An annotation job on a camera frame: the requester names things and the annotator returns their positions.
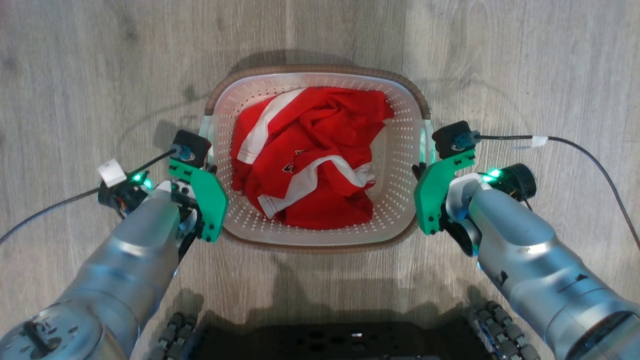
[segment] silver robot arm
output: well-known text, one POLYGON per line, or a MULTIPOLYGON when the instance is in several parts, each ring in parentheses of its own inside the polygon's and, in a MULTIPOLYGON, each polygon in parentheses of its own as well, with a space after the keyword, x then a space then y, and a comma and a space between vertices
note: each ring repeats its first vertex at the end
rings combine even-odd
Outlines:
POLYGON ((457 180, 448 214, 470 235, 482 271, 557 360, 640 359, 637 304, 610 289, 518 201, 477 174, 457 180))
POLYGON ((178 267, 178 207, 156 190, 51 306, 0 340, 1 360, 128 359, 178 267))

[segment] wooden floor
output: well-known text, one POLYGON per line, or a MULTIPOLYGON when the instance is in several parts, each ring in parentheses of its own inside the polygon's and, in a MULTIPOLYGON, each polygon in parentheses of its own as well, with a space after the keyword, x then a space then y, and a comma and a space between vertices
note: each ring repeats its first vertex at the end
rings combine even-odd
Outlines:
MULTIPOLYGON (((163 151, 177 128, 197 129, 227 74, 285 63, 403 74, 426 96, 436 127, 467 120, 487 135, 582 144, 640 226, 639 37, 633 0, 0 1, 0 233, 93 188, 104 161, 131 169, 163 151)), ((604 281, 640 302, 640 253, 598 170, 565 145, 514 145, 485 141, 477 169, 529 165, 536 212, 604 281)), ((153 168, 154 179, 165 171, 153 168)), ((0 247, 0 333, 55 300, 118 221, 85 199, 0 247)), ((443 234, 336 256, 197 243, 133 358, 177 310, 201 308, 235 330, 354 320, 429 326, 482 298, 503 302, 443 234)))

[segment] plastic basket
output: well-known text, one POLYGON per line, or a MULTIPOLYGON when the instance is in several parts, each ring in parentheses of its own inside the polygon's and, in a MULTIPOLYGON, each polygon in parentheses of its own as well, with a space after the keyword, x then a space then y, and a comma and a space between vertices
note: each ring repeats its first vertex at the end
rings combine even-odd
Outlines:
POLYGON ((345 247, 381 245, 402 240, 399 235, 415 226, 413 189, 417 183, 411 166, 430 162, 431 128, 424 96, 406 78, 374 69, 338 65, 286 65, 242 71, 223 80, 211 94, 200 136, 212 143, 209 163, 217 164, 218 179, 228 193, 225 229, 242 240, 269 245, 345 247), (257 211, 231 189, 229 156, 238 114, 256 102, 282 92, 310 86, 337 86, 379 90, 387 95, 395 117, 371 145, 376 185, 367 190, 374 205, 369 223, 335 230, 315 231, 282 225, 257 211))

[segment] green gripper bracket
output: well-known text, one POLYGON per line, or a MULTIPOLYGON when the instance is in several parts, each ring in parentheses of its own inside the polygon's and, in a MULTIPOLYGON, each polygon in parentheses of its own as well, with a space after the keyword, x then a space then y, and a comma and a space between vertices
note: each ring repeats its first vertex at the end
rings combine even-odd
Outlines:
POLYGON ((216 176, 175 159, 169 159, 169 174, 191 184, 202 213, 202 239, 215 242, 222 232, 229 206, 227 194, 216 176))
POLYGON ((420 229, 427 235, 440 231, 442 203, 456 171, 475 163, 476 150, 462 152, 427 167, 413 192, 415 212, 420 229))

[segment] green led light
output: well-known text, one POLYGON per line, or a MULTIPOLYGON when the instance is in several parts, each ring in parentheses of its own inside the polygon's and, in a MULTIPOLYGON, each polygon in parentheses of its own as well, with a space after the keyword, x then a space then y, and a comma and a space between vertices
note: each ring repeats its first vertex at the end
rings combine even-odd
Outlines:
POLYGON ((491 171, 489 171, 488 174, 482 176, 482 181, 488 183, 490 181, 496 180, 496 178, 498 178, 499 176, 500 176, 500 170, 494 168, 494 169, 491 169, 491 171))

